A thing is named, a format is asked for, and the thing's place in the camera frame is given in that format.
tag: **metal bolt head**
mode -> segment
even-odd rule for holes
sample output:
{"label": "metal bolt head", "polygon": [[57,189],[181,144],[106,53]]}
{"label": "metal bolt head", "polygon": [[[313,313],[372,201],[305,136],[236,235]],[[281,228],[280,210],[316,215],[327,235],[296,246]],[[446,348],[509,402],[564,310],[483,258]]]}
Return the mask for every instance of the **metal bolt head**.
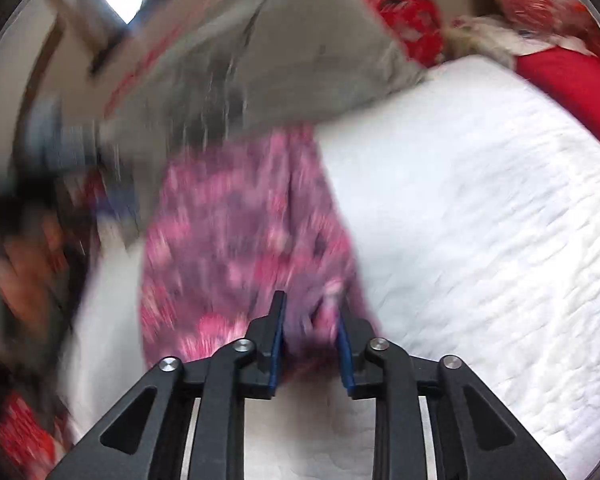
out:
{"label": "metal bolt head", "polygon": [[180,364],[180,360],[177,357],[165,357],[158,366],[163,372],[173,372],[178,369],[178,364]]}
{"label": "metal bolt head", "polygon": [[253,341],[248,339],[238,339],[238,341],[234,343],[234,350],[236,352],[250,352],[253,350],[253,346]]}
{"label": "metal bolt head", "polygon": [[445,365],[446,368],[456,370],[462,366],[462,359],[455,355],[445,355],[442,359],[442,364]]}
{"label": "metal bolt head", "polygon": [[384,337],[376,337],[369,341],[369,346],[371,346],[373,350],[382,351],[389,348],[389,342]]}

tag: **bed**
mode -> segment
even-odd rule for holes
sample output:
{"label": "bed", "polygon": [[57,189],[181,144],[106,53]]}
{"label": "bed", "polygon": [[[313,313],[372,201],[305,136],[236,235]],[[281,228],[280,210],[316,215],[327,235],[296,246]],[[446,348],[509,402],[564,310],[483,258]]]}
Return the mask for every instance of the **bed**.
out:
{"label": "bed", "polygon": [[[569,480],[600,460],[600,143],[481,57],[320,124],[382,335],[461,356]],[[144,371],[142,242],[91,279],[64,382],[79,438]],[[374,404],[337,378],[248,401],[246,478],[370,478]]]}

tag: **red pillow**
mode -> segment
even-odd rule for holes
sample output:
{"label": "red pillow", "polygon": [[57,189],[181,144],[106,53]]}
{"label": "red pillow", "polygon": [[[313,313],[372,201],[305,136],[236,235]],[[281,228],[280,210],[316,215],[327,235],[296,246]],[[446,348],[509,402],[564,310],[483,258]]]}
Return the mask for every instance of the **red pillow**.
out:
{"label": "red pillow", "polygon": [[519,57],[516,71],[570,111],[600,141],[600,58],[557,46]]}

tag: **pink patterned cloth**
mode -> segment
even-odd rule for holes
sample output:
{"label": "pink patterned cloth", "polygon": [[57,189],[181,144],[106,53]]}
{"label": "pink patterned cloth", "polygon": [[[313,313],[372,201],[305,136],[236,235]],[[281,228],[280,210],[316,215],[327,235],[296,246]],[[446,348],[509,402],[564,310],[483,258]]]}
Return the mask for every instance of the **pink patterned cloth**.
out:
{"label": "pink patterned cloth", "polygon": [[172,162],[147,233],[144,355],[210,356],[287,293],[296,358],[332,346],[346,294],[364,314],[351,245],[308,126],[186,153]]}

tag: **gray fabric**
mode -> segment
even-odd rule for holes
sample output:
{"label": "gray fabric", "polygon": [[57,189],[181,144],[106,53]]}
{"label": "gray fabric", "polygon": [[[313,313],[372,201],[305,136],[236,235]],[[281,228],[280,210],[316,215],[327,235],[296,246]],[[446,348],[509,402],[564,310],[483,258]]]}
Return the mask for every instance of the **gray fabric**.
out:
{"label": "gray fabric", "polygon": [[183,147],[333,118],[424,71],[361,0],[223,0],[102,125],[103,158],[132,163],[144,223]]}

